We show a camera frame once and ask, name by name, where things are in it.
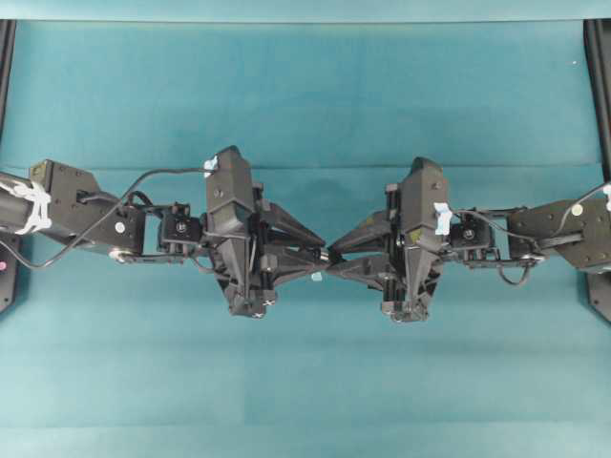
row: teal table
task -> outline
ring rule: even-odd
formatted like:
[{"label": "teal table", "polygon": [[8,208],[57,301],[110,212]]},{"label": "teal table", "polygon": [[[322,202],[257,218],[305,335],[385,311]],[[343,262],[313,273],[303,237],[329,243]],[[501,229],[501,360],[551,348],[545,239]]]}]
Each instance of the teal table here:
[{"label": "teal table", "polygon": [[[415,156],[444,165],[456,207],[574,198],[601,181],[581,32],[21,21],[0,164],[53,158],[118,194],[237,144],[267,196],[328,242],[383,208]],[[201,177],[143,189],[205,211]],[[518,289],[448,266],[430,320],[411,325],[329,276],[282,286],[250,321],[190,265],[74,252],[22,274],[0,318],[2,457],[611,450],[611,325],[562,260]]]}]

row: metal bracket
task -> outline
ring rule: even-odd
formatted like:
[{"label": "metal bracket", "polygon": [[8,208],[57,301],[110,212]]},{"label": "metal bracket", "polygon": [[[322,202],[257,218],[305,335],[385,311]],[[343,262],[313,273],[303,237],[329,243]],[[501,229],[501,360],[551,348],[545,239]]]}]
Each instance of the metal bracket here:
[{"label": "metal bracket", "polygon": [[[0,233],[0,240],[15,250],[21,248],[21,238],[7,233]],[[17,284],[18,262],[9,251],[0,245],[0,312],[6,310],[14,301]]]},{"label": "metal bracket", "polygon": [[588,274],[587,279],[590,305],[611,322],[611,273]]},{"label": "metal bracket", "polygon": [[[611,19],[583,22],[583,41],[599,123],[602,175],[611,179]],[[590,304],[611,322],[611,273],[587,275]]]}]

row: cable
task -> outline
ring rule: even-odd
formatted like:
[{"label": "cable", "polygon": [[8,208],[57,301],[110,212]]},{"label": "cable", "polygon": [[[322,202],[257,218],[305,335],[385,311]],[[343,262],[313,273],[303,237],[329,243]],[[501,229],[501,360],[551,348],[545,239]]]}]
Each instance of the cable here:
[{"label": "cable", "polygon": [[202,274],[214,274],[215,273],[214,269],[211,269],[210,267],[206,267],[205,265],[202,265],[195,257],[191,256],[189,257],[189,259],[198,267],[198,270]]},{"label": "cable", "polygon": [[[451,211],[455,214],[455,215],[471,215],[474,218],[478,218],[481,219],[482,221],[486,222],[487,224],[489,224],[491,227],[494,227],[495,229],[504,232],[505,234],[507,234],[509,237],[513,237],[516,239],[525,239],[530,241],[537,250],[540,251],[538,244],[537,244],[537,240],[534,237],[529,237],[529,236],[522,236],[520,234],[516,234],[515,232],[512,232],[508,229],[505,229],[503,226],[501,226],[500,224],[498,224],[496,221],[492,221],[491,219],[484,217],[481,213],[473,211],[473,210],[452,210]],[[523,284],[525,284],[529,278],[530,278],[530,272],[531,272],[531,265],[528,264],[526,266],[524,266],[524,270],[522,271],[522,276],[520,277],[520,279],[518,281],[513,281],[510,280],[509,278],[507,278],[507,276],[505,275],[505,272],[503,270],[503,266],[502,265],[498,265],[496,267],[496,271],[498,272],[498,275],[502,278],[503,281],[505,281],[507,284],[511,285],[511,286],[516,286],[516,287],[520,287]]]},{"label": "cable", "polygon": [[611,185],[611,181],[607,181],[607,182],[597,186],[596,188],[592,189],[591,191],[588,191],[587,193],[585,193],[580,198],[578,198],[576,200],[573,200],[573,203],[571,203],[566,208],[566,210],[564,210],[564,213],[562,214],[562,218],[560,219],[560,224],[558,226],[558,229],[556,229],[556,231],[554,231],[554,233],[550,236],[550,238],[557,236],[562,231],[562,229],[564,229],[564,224],[566,224],[566,219],[569,217],[569,213],[571,213],[571,210],[573,209],[573,207],[575,205],[579,205],[580,203],[582,203],[585,200],[589,199],[590,197],[592,197],[596,193],[602,191],[602,189],[605,186],[609,186],[609,185]]},{"label": "cable", "polygon": [[139,198],[142,201],[142,203],[148,207],[153,206],[153,201],[150,200],[149,197],[146,194],[144,194],[142,191],[134,191],[130,193],[130,195],[127,197],[127,204],[134,205],[134,198]]},{"label": "cable", "polygon": [[106,212],[99,219],[97,219],[92,224],[90,224],[89,227],[87,227],[87,229],[85,229],[83,232],[81,232],[76,237],[74,237],[74,239],[72,239],[72,241],[70,243],[68,243],[64,248],[62,248],[58,253],[56,253],[54,256],[51,256],[50,258],[48,258],[47,260],[45,260],[44,262],[42,262],[40,264],[35,264],[32,261],[27,260],[26,258],[24,258],[21,255],[21,253],[19,253],[18,251],[14,250],[10,245],[8,245],[7,243],[5,243],[2,240],[0,240],[0,245],[4,246],[7,249],[7,251],[9,251],[9,253],[11,253],[13,256],[15,256],[15,258],[19,262],[21,262],[23,265],[25,265],[29,269],[31,269],[31,270],[41,270],[41,269],[44,269],[44,268],[49,267],[50,265],[56,263],[57,261],[61,260],[71,250],[73,250],[83,239],[85,239],[85,237],[87,237],[87,234],[89,234],[91,231],[93,231],[105,219],[107,219],[116,210],[118,210],[119,207],[121,207],[123,205],[123,200],[125,200],[133,191],[135,191],[135,189],[138,187],[138,185],[142,181],[144,181],[146,178],[151,177],[153,175],[162,175],[162,174],[182,175],[182,174],[193,174],[193,173],[201,174],[201,173],[204,173],[204,172],[214,173],[215,170],[204,169],[204,168],[200,168],[200,167],[197,167],[197,168],[194,167],[194,168],[185,168],[185,169],[155,169],[155,170],[150,170],[148,172],[143,173],[142,175],[140,175],[136,179],[136,181],[134,181],[132,183],[132,185],[127,189],[127,191],[125,191],[125,193],[123,193],[123,195],[116,201],[116,203],[110,208],[110,210],[108,210],[108,212]]},{"label": "cable", "polygon": [[105,193],[104,191],[98,191],[97,193],[85,194],[84,196],[77,198],[80,203],[91,202],[92,200],[104,200],[106,202],[115,203],[117,198],[112,194]]},{"label": "cable", "polygon": [[513,281],[508,279],[505,276],[505,272],[503,271],[503,266],[502,265],[498,265],[496,267],[496,270],[498,271],[498,275],[503,279],[503,281],[505,281],[507,284],[510,284],[512,286],[522,286],[524,283],[526,283],[526,281],[528,281],[530,273],[531,273],[531,265],[528,264],[524,267],[524,270],[522,271],[522,276],[520,277],[520,279],[518,281]]}]

